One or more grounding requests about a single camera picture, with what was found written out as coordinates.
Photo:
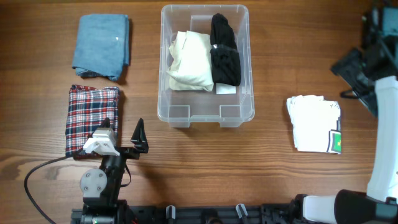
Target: wood grain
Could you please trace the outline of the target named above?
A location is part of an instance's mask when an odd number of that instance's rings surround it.
[[[288,202],[296,194],[365,191],[377,119],[360,102],[339,98],[348,86],[329,68],[359,44],[369,3],[244,2],[256,115],[236,129],[218,123],[173,129],[158,119],[160,10],[168,2],[0,5],[0,222],[45,222],[25,195],[23,179],[34,166],[64,155],[72,84],[122,89],[122,145],[130,145],[137,120],[145,121],[149,153],[128,162],[133,181],[120,194],[130,205],[258,205]],[[131,65],[118,83],[81,79],[71,68],[79,18],[90,13],[132,19]],[[342,155],[294,149],[285,101],[308,94],[339,101]],[[70,210],[82,206],[81,175],[98,166],[67,160],[44,167],[31,176],[31,193],[57,223],[69,223]]]

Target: blue cloth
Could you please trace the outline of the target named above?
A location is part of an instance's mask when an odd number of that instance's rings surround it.
[[[123,14],[82,16],[72,64],[76,75],[118,80],[129,65],[129,25]]]

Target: clothing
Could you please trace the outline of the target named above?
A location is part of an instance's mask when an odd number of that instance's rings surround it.
[[[117,81],[129,65],[129,19],[122,14],[90,14],[80,18],[72,68],[81,77]]]
[[[67,129],[65,131],[67,146],[66,156],[83,148],[88,136],[105,118],[109,118],[116,135],[119,128],[119,88],[105,87],[97,90],[93,87],[72,85],[69,91],[69,109]],[[98,155],[81,151],[74,159],[86,159]]]
[[[341,153],[340,106],[323,96],[287,99],[293,124],[294,146],[299,151]]]
[[[241,84],[241,61],[234,30],[228,20],[217,13],[211,20],[210,50],[213,81],[232,86]]]
[[[169,47],[173,63],[168,71],[172,90],[211,91],[210,36],[197,32],[178,32]]]

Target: plastic storage container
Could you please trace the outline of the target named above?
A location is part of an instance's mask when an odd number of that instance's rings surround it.
[[[166,73],[173,58],[169,47],[178,31],[210,34],[211,18],[221,13],[235,33],[241,61],[242,80],[236,94],[173,91]],[[219,122],[221,127],[238,127],[254,117],[254,95],[251,71],[249,11],[242,5],[167,5],[162,9],[157,114],[171,127],[188,128],[191,122]]]

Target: red plaid fabric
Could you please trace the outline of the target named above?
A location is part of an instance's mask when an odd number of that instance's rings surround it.
[[[87,159],[96,157],[94,154],[86,154],[80,150],[88,139],[88,135],[101,124],[105,118],[109,118],[115,134],[119,127],[119,88],[105,87],[97,90],[93,87],[72,85],[69,91],[69,109],[67,118],[66,155],[74,159]]]

